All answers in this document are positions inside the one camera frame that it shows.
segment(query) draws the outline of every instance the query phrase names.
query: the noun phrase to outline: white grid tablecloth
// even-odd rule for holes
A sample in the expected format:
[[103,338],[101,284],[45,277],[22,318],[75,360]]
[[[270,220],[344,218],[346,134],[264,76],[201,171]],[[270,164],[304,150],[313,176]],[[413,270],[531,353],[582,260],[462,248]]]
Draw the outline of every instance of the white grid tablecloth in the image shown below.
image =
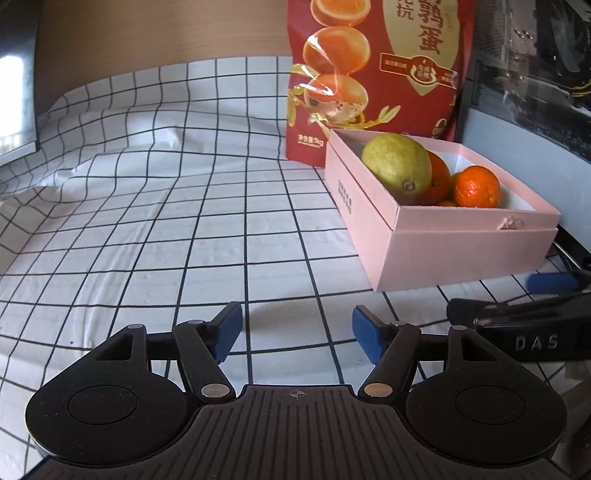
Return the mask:
[[[358,388],[365,304],[446,333],[453,297],[531,301],[525,276],[374,293],[323,183],[284,157],[289,58],[200,61],[95,82],[0,168],[0,478],[39,460],[24,423],[45,382],[130,323],[148,332],[242,303],[222,369],[247,382]],[[556,271],[549,258],[544,271]],[[559,391],[563,364],[529,368]],[[179,383],[174,363],[154,372]],[[441,371],[423,362],[416,381]]]

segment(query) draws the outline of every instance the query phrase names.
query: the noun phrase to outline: black gripper base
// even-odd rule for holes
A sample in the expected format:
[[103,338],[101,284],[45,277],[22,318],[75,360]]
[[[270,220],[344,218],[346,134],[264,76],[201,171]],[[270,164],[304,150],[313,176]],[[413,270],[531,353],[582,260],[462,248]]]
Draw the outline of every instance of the black gripper base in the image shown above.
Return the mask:
[[48,459],[28,480],[566,480],[547,460],[481,468],[419,443],[390,406],[349,387],[251,385],[202,407],[168,449],[132,465],[84,468]]

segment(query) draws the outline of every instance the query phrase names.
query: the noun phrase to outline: pear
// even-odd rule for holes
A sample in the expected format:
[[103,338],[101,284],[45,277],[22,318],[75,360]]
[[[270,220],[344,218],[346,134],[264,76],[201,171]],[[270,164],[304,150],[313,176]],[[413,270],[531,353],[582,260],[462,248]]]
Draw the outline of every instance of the pear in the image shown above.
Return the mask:
[[427,150],[405,135],[374,137],[363,148],[361,161],[404,205],[412,204],[431,183],[431,160]]

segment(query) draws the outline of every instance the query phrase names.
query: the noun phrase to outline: orange illustration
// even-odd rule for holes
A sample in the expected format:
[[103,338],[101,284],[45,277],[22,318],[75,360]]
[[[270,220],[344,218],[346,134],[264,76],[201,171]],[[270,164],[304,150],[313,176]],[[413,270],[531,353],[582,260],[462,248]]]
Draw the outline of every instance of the orange illustration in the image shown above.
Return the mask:
[[371,9],[370,0],[312,0],[312,16],[325,27],[361,23]]
[[352,27],[326,27],[309,36],[303,57],[305,64],[319,73],[349,75],[369,61],[369,42]]
[[417,205],[438,205],[452,190],[452,176],[439,155],[429,151],[427,153],[431,160],[431,185],[417,199]]
[[309,81],[304,91],[304,102],[309,112],[340,123],[363,112],[369,98],[357,80],[337,73],[324,73]]
[[473,165],[454,176],[453,199],[460,207],[495,208],[501,184],[488,168]]

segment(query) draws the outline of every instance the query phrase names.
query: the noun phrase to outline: mandarin orange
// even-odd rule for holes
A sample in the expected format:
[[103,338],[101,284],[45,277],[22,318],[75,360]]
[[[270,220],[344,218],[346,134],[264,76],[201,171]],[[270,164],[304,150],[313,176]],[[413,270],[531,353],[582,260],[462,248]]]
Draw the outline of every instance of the mandarin orange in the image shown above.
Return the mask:
[[417,199],[417,205],[437,205],[447,198],[452,190],[452,175],[443,159],[430,151],[431,185]]
[[310,10],[316,21],[325,27],[361,23],[371,9],[370,0],[312,0]]
[[473,165],[456,174],[453,200],[460,207],[495,208],[501,199],[501,184],[488,168]]
[[325,27],[309,36],[303,57],[319,73],[349,75],[369,61],[369,42],[353,27]]

